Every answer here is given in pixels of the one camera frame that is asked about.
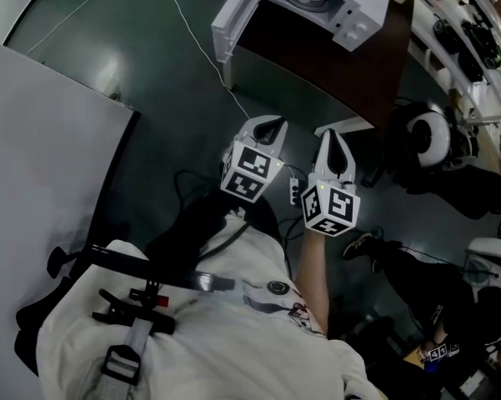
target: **table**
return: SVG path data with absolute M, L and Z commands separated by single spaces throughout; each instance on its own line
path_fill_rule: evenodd
M 238 44 L 322 89 L 360 117 L 319 127 L 338 133 L 388 124 L 408 54 L 413 0 L 389 1 L 383 27 L 349 52 L 332 33 L 274 3 L 262 0 Z

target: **white microwave oven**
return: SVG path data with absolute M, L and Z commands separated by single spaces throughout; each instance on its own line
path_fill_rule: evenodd
M 269 0 L 333 34 L 333 40 L 352 52 L 375 34 L 385 20 L 389 0 L 325 0 L 307 7 L 297 0 Z M 260 0 L 227 0 L 212 23 L 217 60 L 226 63 Z

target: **floor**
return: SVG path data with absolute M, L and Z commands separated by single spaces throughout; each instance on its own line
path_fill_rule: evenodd
M 27 53 L 84 1 L 38 0 L 9 47 Z M 210 24 L 224 0 L 178 1 L 198 40 L 213 57 Z M 168 228 L 177 215 L 173 174 L 188 168 L 216 175 L 222 151 L 245 121 L 190 38 L 173 0 L 92 0 L 29 56 L 143 114 L 118 169 L 104 215 L 108 226 L 129 223 L 129 239 L 141 248 Z M 251 116 L 286 117 L 289 132 L 283 157 L 309 171 L 318 146 L 313 129 L 352 113 L 250 52 L 238 48 L 235 60 L 234 92 L 241 104 Z M 378 86 L 370 84 L 370 79 L 367 85 L 367 94 Z M 411 57 L 399 95 L 445 102 L 437 84 Z M 378 164 L 382 138 L 375 131 L 344 137 L 361 180 Z M 300 214 L 288 204 L 288 176 L 285 170 L 265 193 L 278 220 Z M 190 191 L 197 182 L 186 179 L 183 191 Z M 463 261 L 463 250 L 473 238 L 496 234 L 496 217 L 469 220 L 439 197 L 406 194 L 388 177 L 374 189 L 358 186 L 358 195 L 362 199 L 359 229 L 380 226 L 386 238 L 455 263 Z M 353 237 L 346 234 L 328 241 L 330 296 L 342 298 L 337 302 L 343 309 L 390 315 L 399 334 L 404 338 L 413 335 L 416 329 L 408 309 L 385 277 L 371 274 L 368 260 L 342 260 L 344 245 Z M 289 244 L 294 267 L 299 247 L 299 240 Z

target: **white table leg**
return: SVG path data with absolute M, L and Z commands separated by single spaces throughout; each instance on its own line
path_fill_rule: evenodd
M 374 126 L 370 124 L 367 120 L 360 116 L 355 116 L 352 118 L 348 118 L 347 120 L 342 120 L 341 122 L 335 122 L 331 124 L 327 124 L 326 126 L 317 127 L 313 135 L 320 137 L 324 132 L 328 129 L 333 129 L 335 132 L 341 133 L 349 133 L 349 132 L 357 132 L 359 130 L 367 130 L 372 129 Z
M 223 64 L 223 80 L 224 86 L 227 89 L 233 89 L 233 67 L 232 67 L 232 57 L 229 57 L 228 60 Z

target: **forearm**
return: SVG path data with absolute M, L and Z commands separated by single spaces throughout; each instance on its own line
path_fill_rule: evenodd
M 311 230 L 305 231 L 298 274 L 294 281 L 324 334 L 328 332 L 329 310 L 324 256 L 325 240 L 326 237 L 323 234 Z

